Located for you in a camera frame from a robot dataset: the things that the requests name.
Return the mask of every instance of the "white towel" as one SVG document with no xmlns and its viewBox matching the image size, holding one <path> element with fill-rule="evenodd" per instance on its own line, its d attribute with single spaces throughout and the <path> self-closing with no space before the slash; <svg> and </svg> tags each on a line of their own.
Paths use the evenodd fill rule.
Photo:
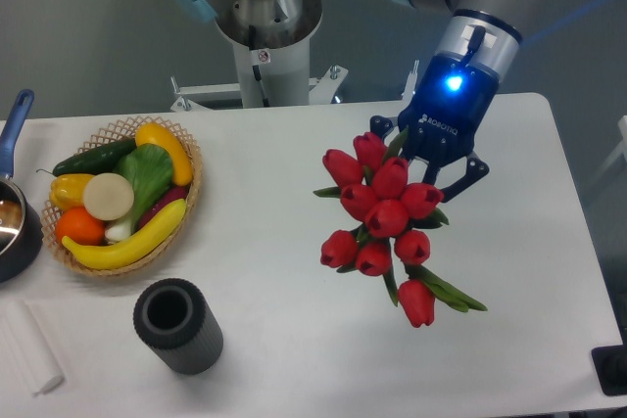
<svg viewBox="0 0 627 418">
<path fill-rule="evenodd" d="M 28 306 L 23 301 L 11 302 L 4 319 L 11 354 L 30 391 L 45 394 L 61 384 L 63 371 Z"/>
</svg>

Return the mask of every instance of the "fake vegetable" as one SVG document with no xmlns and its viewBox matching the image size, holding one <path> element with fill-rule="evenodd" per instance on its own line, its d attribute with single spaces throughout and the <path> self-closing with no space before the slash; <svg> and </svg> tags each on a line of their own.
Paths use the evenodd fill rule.
<svg viewBox="0 0 627 418">
<path fill-rule="evenodd" d="M 97 175 L 114 169 L 118 161 L 135 149 L 133 139 L 114 141 L 89 149 L 59 162 L 52 169 L 52 174 L 61 176 L 68 173 L 90 173 Z"/>
<path fill-rule="evenodd" d="M 149 254 L 176 228 L 185 215 L 184 200 L 176 200 L 160 210 L 141 230 L 128 239 L 107 247 L 90 247 L 75 242 L 71 237 L 61 240 L 63 246 L 88 268 L 117 269 L 133 264 Z"/>
<path fill-rule="evenodd" d="M 100 245 L 105 237 L 105 223 L 85 208 L 68 209 L 57 221 L 55 237 L 59 243 L 64 237 L 71 237 L 82 245 Z"/>
<path fill-rule="evenodd" d="M 107 240 L 120 242 L 130 237 L 142 214 L 168 190 L 172 160 L 165 149 L 144 144 L 123 157 L 114 172 L 128 180 L 135 195 L 131 210 L 107 228 Z"/>
<path fill-rule="evenodd" d="M 83 206 L 82 192 L 85 185 L 94 177 L 87 173 L 68 173 L 55 178 L 50 183 L 48 199 L 60 210 L 81 208 Z"/>
<path fill-rule="evenodd" d="M 85 209 L 100 220 L 116 220 L 133 207 L 133 187 L 117 173 L 101 173 L 85 186 Z"/>
<path fill-rule="evenodd" d="M 163 209 L 168 203 L 171 203 L 175 200 L 185 199 L 187 197 L 187 189 L 182 186 L 175 186 L 170 188 L 160 200 L 158 200 L 154 206 L 148 209 L 139 219 L 139 224 L 137 228 L 141 229 L 144 225 L 148 223 L 150 219 L 152 219 L 157 212 Z"/>
<path fill-rule="evenodd" d="M 187 186 L 191 183 L 194 173 L 192 162 L 180 141 L 169 129 L 156 122 L 142 124 L 135 133 L 135 144 L 137 147 L 143 144 L 155 144 L 166 149 L 174 167 L 172 183 L 176 186 Z"/>
</svg>

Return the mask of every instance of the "cooking pot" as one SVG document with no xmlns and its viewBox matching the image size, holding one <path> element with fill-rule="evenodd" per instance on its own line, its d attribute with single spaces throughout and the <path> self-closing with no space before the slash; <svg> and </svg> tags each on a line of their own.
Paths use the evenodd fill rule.
<svg viewBox="0 0 627 418">
<path fill-rule="evenodd" d="M 0 282 L 27 268 L 41 249 L 41 222 L 13 178 L 16 142 L 34 100 L 22 90 L 0 134 Z"/>
</svg>

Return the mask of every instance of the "blue pot handle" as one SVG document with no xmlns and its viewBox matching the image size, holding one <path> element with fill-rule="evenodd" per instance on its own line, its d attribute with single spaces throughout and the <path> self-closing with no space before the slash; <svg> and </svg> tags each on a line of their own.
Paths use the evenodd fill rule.
<svg viewBox="0 0 627 418">
<path fill-rule="evenodd" d="M 16 103 L 11 108 L 2 134 L 0 134 L 0 175 L 6 178 L 13 177 L 13 154 L 16 150 L 16 142 L 22 131 L 22 126 L 28 116 L 28 111 L 35 99 L 32 90 L 22 90 L 16 98 Z"/>
</svg>

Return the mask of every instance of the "textured black cylinder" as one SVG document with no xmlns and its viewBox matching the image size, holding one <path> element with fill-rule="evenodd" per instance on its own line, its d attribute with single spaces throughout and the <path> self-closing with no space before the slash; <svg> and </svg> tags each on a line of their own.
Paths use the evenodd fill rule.
<svg viewBox="0 0 627 418">
<path fill-rule="evenodd" d="M 148 287 L 133 311 L 135 332 L 165 364 L 180 374 L 209 369 L 224 340 L 203 294 L 184 279 Z"/>
</svg>

